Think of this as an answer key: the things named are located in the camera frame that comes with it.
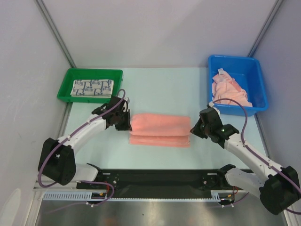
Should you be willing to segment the light pink towel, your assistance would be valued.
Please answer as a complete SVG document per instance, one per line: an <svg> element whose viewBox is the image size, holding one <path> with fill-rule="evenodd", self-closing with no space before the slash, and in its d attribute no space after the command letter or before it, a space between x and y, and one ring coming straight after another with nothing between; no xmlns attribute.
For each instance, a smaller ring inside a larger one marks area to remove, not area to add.
<svg viewBox="0 0 301 226"><path fill-rule="evenodd" d="M248 101L247 92L222 68L219 68L218 73L213 77L212 95L213 101L219 104L237 105L238 102L242 106L253 107Z"/></svg>

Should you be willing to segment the blue white patterned towel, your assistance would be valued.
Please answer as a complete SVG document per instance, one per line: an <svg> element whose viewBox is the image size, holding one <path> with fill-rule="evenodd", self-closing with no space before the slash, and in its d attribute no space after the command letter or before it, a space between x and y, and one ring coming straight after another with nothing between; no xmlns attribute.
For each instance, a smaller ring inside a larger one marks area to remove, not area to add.
<svg viewBox="0 0 301 226"><path fill-rule="evenodd" d="M109 98L113 93L114 81L110 79L74 80L72 97Z"/></svg>

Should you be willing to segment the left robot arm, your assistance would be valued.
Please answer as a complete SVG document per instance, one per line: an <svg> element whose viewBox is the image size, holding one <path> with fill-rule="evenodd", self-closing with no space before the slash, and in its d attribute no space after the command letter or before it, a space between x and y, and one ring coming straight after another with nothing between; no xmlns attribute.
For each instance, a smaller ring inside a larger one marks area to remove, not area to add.
<svg viewBox="0 0 301 226"><path fill-rule="evenodd" d="M90 163L76 163L75 156L89 140L109 127L131 131L128 98L112 97L108 103L94 109L71 134L58 139L48 138L43 144L38 166L39 186L48 188L55 184L65 186L72 181L85 181L92 188L101 187L103 176L99 169Z"/></svg>

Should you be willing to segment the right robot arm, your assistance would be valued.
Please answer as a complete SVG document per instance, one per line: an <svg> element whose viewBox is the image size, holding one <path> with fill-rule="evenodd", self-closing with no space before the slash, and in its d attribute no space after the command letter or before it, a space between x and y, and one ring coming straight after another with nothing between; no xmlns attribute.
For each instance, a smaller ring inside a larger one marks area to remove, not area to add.
<svg viewBox="0 0 301 226"><path fill-rule="evenodd" d="M263 206L277 215L301 198L297 171L288 166L282 167L257 150L243 139L230 124L224 125L218 111L209 107L200 111L199 120L190 131L200 138L209 138L221 148L238 157L252 172L246 173L228 164L220 169L216 183L221 189L230 186L241 188L260 199Z"/></svg>

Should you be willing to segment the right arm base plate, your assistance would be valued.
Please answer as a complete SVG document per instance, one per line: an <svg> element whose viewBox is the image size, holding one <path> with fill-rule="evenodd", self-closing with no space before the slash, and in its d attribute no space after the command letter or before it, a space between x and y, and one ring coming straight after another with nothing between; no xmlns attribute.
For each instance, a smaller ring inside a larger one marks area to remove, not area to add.
<svg viewBox="0 0 301 226"><path fill-rule="evenodd" d="M224 177L221 177L217 173L203 172L200 176L200 186L198 190L211 191L211 190L232 190L242 191L243 189L237 186L229 185Z"/></svg>

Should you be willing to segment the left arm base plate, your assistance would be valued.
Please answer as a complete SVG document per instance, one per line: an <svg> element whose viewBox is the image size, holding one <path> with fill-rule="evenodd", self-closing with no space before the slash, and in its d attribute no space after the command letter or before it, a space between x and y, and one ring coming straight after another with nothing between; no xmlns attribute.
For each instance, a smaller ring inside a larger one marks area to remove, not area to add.
<svg viewBox="0 0 301 226"><path fill-rule="evenodd" d="M119 189L119 173L115 170L100 170L98 174L96 175L96 178L94 179L94 182L102 182L102 183L108 183L111 184L114 189ZM77 183L76 185L77 189L81 190L105 190L109 188L111 190L111 187L108 185L103 184L91 184L91 183Z"/></svg>

